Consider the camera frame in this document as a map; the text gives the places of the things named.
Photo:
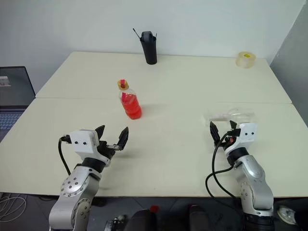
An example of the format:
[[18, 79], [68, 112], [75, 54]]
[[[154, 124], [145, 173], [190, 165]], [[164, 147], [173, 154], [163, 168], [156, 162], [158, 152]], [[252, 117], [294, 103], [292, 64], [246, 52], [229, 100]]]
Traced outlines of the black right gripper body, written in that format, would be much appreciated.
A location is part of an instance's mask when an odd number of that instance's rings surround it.
[[222, 147], [223, 150], [226, 150], [235, 143], [237, 137], [240, 136], [240, 131], [240, 129], [230, 130], [222, 138], [216, 132], [216, 147]]

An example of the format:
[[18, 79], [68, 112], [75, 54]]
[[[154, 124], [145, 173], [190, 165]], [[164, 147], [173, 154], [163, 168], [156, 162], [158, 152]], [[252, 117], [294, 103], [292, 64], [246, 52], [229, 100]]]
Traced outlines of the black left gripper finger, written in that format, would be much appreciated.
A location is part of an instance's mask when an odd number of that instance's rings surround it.
[[128, 134], [129, 134], [129, 129], [128, 127], [125, 127], [122, 132], [120, 133], [119, 136], [119, 141], [117, 143], [118, 150], [123, 150], [127, 141], [128, 141]]
[[99, 126], [99, 127], [97, 127], [97, 128], [95, 129], [95, 131], [96, 131], [95, 143], [96, 143], [96, 144], [105, 143], [105, 141], [102, 141], [102, 140], [101, 140], [101, 137], [102, 137], [103, 132], [104, 132], [104, 128], [105, 128], [105, 125], [101, 125], [101, 126]]

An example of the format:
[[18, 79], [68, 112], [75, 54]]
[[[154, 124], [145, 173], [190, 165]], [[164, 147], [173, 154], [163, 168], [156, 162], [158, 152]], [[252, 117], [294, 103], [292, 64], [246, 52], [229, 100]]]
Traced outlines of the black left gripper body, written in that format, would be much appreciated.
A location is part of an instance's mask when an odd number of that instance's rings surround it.
[[102, 155], [102, 161], [106, 166], [109, 166], [111, 159], [115, 155], [116, 151], [120, 151], [120, 146], [113, 144], [109, 145], [106, 141], [99, 141], [99, 146], [97, 147], [98, 153]]

